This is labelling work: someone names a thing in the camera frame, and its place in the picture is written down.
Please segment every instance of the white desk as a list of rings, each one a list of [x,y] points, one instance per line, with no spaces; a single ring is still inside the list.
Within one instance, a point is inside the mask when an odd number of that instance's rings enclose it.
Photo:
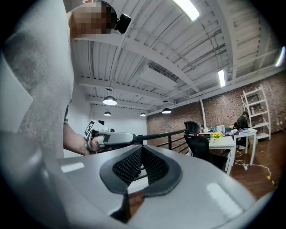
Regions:
[[[251,160],[249,165],[252,165],[253,163],[253,159],[254,159],[254,155],[255,155],[255,149],[256,149],[256,132],[257,130],[249,128],[248,129],[249,132],[247,133],[239,133],[239,134],[234,134],[234,142],[236,144],[236,139],[237,138],[241,138],[241,137],[246,137],[246,146],[245,146],[245,153],[247,153],[247,149],[248,149],[248,136],[252,136],[253,135],[253,149],[252,149],[252,155],[251,155]]]
[[[225,171],[227,170],[227,174],[229,175],[231,172],[231,168],[234,163],[234,157],[236,154],[236,145],[231,136],[211,139],[209,143],[210,149],[230,149],[231,152],[227,156],[227,164],[225,167]]]

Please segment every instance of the metal railing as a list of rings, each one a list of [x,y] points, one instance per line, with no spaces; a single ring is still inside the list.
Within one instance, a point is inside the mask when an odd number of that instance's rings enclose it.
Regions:
[[[163,144],[157,145],[157,147],[168,145],[168,149],[174,150],[174,149],[176,149],[176,148],[178,148],[180,146],[183,146],[183,145],[187,144],[187,142],[185,141],[184,143],[182,143],[180,145],[177,145],[174,148],[172,148],[172,143],[184,139],[184,137],[182,137],[182,138],[179,138],[179,139],[172,140],[172,136],[173,135],[177,135],[177,134],[181,134],[181,133],[184,133],[184,132],[185,132],[185,130],[179,130],[179,131],[167,132],[167,133],[163,133],[163,134],[152,134],[152,135],[145,135],[145,136],[137,136],[136,142],[143,142],[144,140],[152,140],[152,139],[157,139],[157,138],[168,137],[168,142],[165,142]],[[189,146],[187,145],[185,148],[183,148],[181,151],[179,151],[179,153],[183,152],[188,147]],[[139,175],[141,174],[141,171],[144,170],[144,169],[145,169],[144,167],[140,168]],[[145,177],[147,177],[147,174],[143,175],[143,176],[138,176],[133,181],[137,181],[137,180],[145,178]]]

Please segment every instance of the office chair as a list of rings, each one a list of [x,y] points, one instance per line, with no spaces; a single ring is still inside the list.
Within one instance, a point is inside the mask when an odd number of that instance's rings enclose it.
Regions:
[[[225,150],[221,155],[210,154],[209,141],[203,136],[192,136],[191,134],[198,134],[200,132],[200,126],[194,122],[185,122],[185,140],[190,147],[193,156],[201,158],[205,161],[212,163],[214,166],[223,170],[227,162],[227,155],[230,150]]]

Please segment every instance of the fluorescent light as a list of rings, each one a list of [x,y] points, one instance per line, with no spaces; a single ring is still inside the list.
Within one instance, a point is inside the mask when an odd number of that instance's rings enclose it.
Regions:
[[[220,82],[220,87],[223,87],[225,85],[225,80],[224,80],[224,70],[220,70],[218,72],[219,74],[219,82]]]
[[[282,64],[282,61],[284,60],[284,56],[285,56],[285,46],[283,46],[283,48],[282,48],[279,59],[275,65],[276,67],[279,67]]]
[[[200,14],[190,0],[173,0],[181,9],[188,15],[188,17],[194,21]]]

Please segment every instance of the brick wall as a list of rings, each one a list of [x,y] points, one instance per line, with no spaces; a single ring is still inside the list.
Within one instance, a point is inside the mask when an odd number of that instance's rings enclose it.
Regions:
[[[215,127],[217,125],[233,125],[233,123],[236,122],[236,120],[243,112],[242,101],[240,98],[243,90],[245,92],[250,92],[259,85],[263,86],[268,101],[271,120],[271,132],[276,132],[279,130],[276,125],[276,117],[278,117],[279,121],[283,122],[283,124],[280,126],[282,128],[286,128],[286,71],[203,100],[206,125],[208,127]],[[258,100],[258,96],[256,95],[250,97],[249,99],[252,99],[252,101],[255,102]],[[254,106],[255,112],[258,112],[259,108],[260,105]],[[252,120],[254,121],[252,124],[255,124],[257,122],[261,122],[262,117],[257,116]],[[200,125],[203,125],[201,104],[199,102],[175,108],[172,110],[171,114],[158,113],[147,116],[147,134],[157,134],[181,130],[185,128],[185,121],[194,121]],[[182,134],[179,134],[173,136],[173,139],[178,139],[182,136]],[[148,141],[148,144],[159,145],[167,141],[168,138],[154,139]],[[183,140],[177,141],[173,144],[173,147],[181,144],[182,142]],[[183,145],[177,148],[175,151],[179,152],[185,146],[186,145]]]
[[[172,109],[170,114],[157,113],[154,115],[147,116],[147,134],[160,134],[170,131],[178,131],[185,129],[184,122],[194,121],[200,125],[203,125],[202,120],[202,109],[201,103],[191,103],[185,106],[180,106]],[[178,134],[172,136],[172,140],[182,138],[183,134]],[[159,145],[168,141],[168,138],[158,138],[149,140],[149,145]],[[176,147],[185,142],[184,139],[174,142],[172,147]],[[175,151],[179,152],[183,148],[187,147],[187,144],[178,147]]]

